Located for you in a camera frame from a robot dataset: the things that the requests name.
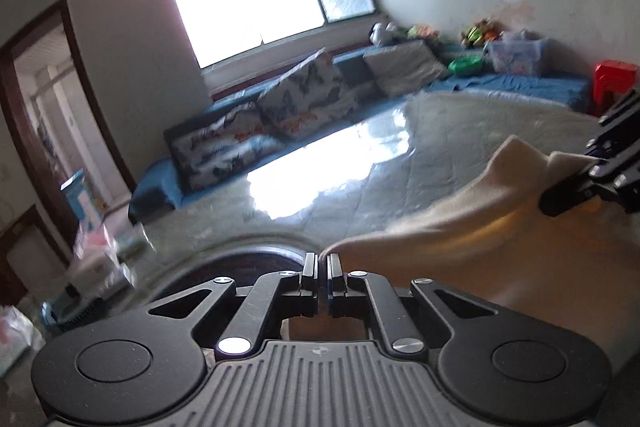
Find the cream beige sweatshirt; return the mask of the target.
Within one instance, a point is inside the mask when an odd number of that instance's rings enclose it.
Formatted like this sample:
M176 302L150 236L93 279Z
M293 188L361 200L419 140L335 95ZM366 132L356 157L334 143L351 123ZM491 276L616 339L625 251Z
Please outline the cream beige sweatshirt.
M378 273L396 287L427 277L571 329L620 369L639 352L638 219L600 198L555 218L538 208L544 190L588 162L511 135L456 193L320 258L337 254L343 270Z

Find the round black induction cooktop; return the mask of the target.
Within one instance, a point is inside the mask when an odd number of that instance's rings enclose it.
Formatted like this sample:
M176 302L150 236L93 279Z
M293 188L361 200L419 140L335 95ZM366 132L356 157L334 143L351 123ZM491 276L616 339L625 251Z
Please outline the round black induction cooktop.
M174 295L215 277L231 277L239 287L253 285L258 277L274 271L300 271L307 248L288 244L252 244L204 251L204 256L189 260L180 268L162 275L152 285L147 303Z

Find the red plastic stool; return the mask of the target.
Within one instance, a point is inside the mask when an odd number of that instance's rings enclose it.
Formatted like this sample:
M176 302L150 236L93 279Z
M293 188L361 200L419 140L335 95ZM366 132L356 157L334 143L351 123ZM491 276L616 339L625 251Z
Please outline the red plastic stool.
M639 66L606 60L594 68L589 114L602 116L639 79Z

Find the clear plastic storage box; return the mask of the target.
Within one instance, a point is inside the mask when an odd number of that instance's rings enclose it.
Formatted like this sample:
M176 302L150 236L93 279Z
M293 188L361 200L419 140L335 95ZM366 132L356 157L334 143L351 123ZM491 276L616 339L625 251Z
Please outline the clear plastic storage box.
M495 40L486 46L500 74L541 77L548 70L548 39Z

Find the grey quilted star tablecloth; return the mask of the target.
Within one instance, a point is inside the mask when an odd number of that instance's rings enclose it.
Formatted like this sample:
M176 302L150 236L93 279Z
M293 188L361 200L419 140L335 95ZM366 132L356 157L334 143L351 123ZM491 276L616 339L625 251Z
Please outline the grey quilted star tablecloth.
M421 94L145 221L132 308L201 282L224 265L254 279L306 251L383 230L477 176L510 135L576 153L596 121L562 106L464 94Z

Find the green plastic bowl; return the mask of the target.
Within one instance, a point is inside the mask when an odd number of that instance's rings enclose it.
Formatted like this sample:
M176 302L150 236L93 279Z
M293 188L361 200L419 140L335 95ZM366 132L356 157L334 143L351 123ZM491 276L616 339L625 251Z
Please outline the green plastic bowl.
M480 75L484 68L485 61L481 56L462 56L455 58L448 64L449 72L461 78Z

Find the green card stack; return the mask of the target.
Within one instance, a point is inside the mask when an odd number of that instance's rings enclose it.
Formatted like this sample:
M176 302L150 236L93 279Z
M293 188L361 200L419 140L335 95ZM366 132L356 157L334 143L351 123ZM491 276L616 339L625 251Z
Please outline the green card stack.
M145 248L153 249L153 244L142 223L138 223L116 239L116 256L127 259Z

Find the colourful plush toys pile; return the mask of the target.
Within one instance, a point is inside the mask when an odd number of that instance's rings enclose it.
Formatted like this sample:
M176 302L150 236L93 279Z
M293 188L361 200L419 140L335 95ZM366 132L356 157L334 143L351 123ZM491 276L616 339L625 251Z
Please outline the colourful plush toys pile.
M499 40L501 34L502 29L497 22L483 18L462 32L461 45L467 49L482 48L488 42Z

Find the butterfly pillow lying left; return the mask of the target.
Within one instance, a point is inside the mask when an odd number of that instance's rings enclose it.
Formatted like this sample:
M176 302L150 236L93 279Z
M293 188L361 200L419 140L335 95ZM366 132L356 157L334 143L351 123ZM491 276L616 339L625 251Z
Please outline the butterfly pillow lying left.
M281 152L285 143L250 102L232 108L210 124L182 132L169 140L169 148L190 190L200 191Z

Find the butterfly pillow upright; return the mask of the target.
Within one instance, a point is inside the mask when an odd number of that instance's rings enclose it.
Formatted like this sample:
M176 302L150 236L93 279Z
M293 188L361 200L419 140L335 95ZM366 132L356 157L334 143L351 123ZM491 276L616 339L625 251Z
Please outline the butterfly pillow upright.
M359 108L355 91L325 49L282 75L256 104L269 124L290 140L307 138Z

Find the white tissue box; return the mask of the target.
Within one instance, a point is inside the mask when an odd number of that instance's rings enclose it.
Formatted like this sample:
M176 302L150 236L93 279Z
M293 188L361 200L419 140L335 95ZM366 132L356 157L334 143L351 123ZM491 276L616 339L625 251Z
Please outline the white tissue box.
M108 299L134 286L134 274L117 257L117 242L104 225L81 221L66 271L67 283L84 299Z

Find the plain grey cushion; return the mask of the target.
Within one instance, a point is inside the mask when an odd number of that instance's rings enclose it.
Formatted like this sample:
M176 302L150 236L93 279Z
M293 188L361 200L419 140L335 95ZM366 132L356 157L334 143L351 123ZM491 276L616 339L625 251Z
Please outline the plain grey cushion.
M384 46L363 54L363 60L373 72L378 89L390 98L449 77L448 68L422 40Z

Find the blue white toy cabinet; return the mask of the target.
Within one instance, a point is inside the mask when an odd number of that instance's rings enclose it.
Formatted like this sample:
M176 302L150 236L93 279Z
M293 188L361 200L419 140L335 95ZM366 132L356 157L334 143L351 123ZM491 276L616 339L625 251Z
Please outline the blue white toy cabinet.
M60 191L80 223L89 230L95 230L102 225L103 213L90 191L84 170L74 172L60 185Z

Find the dark wooden sideboard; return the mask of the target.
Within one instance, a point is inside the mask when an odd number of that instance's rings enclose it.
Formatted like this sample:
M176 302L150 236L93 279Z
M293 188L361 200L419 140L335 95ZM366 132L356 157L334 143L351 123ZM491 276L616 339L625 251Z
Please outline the dark wooden sideboard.
M65 285L68 254L54 238L35 205L1 231L2 305L30 296L51 298Z

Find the soft pack pink tissues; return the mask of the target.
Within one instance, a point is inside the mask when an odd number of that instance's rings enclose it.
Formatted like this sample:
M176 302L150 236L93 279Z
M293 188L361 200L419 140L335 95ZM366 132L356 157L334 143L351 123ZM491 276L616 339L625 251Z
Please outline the soft pack pink tissues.
M28 351L39 351L44 340L26 315L12 306L1 307L0 376L4 377Z

